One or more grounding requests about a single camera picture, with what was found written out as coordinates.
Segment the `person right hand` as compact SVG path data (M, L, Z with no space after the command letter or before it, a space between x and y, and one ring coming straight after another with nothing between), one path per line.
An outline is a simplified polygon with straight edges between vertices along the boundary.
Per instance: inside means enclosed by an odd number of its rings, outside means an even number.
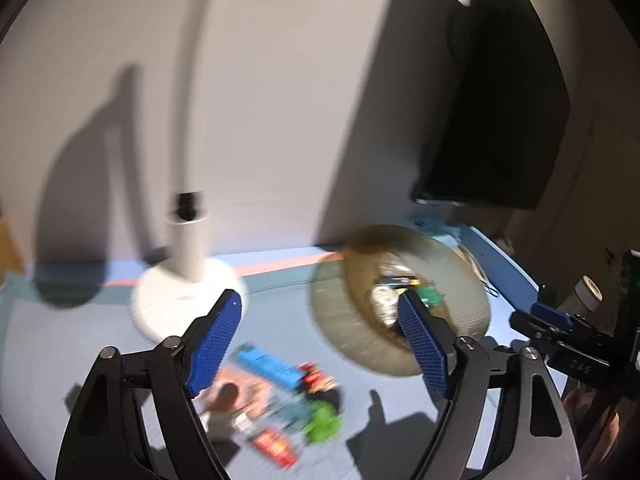
M589 387L566 389L563 394L584 478L594 474L614 448L620 433L619 403L617 396Z

